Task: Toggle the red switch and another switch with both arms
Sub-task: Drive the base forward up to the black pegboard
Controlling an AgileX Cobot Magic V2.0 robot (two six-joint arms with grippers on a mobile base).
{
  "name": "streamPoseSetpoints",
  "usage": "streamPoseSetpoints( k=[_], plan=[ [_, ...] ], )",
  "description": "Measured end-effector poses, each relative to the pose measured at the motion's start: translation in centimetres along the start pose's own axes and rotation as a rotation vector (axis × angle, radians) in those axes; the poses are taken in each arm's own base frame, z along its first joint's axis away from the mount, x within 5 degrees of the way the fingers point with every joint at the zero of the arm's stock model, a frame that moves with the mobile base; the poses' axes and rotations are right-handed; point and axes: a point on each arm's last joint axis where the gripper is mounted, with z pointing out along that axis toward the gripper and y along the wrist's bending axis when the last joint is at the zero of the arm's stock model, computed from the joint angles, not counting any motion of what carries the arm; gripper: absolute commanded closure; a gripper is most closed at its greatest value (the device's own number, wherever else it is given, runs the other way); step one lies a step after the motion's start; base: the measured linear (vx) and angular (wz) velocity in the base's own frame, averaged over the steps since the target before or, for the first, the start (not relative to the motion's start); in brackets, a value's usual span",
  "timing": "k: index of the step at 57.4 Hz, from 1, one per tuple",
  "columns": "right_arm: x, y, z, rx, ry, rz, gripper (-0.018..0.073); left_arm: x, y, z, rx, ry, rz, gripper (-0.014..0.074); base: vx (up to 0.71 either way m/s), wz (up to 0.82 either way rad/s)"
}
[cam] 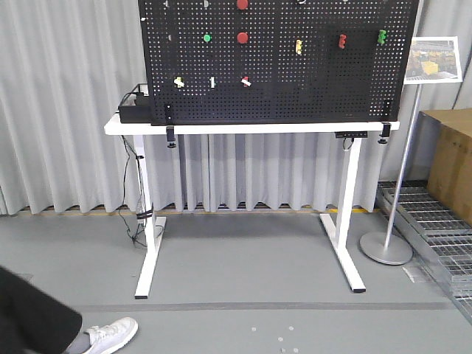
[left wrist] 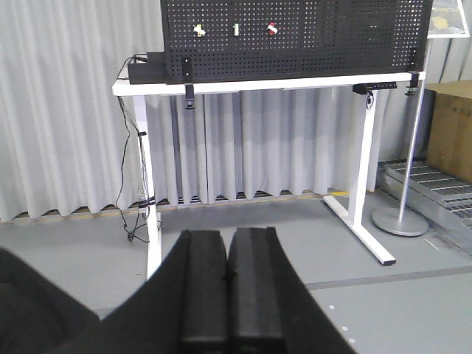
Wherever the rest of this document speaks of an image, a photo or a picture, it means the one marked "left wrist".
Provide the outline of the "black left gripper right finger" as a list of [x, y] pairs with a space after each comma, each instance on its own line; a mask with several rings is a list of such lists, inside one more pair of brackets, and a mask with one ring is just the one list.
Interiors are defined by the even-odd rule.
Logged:
[[284, 353], [268, 230], [238, 228], [227, 260], [231, 353]]

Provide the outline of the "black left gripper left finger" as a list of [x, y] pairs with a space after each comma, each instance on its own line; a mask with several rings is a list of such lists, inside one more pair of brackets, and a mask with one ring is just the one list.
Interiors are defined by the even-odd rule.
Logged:
[[220, 232], [186, 230], [189, 238], [181, 353], [228, 350], [226, 248]]

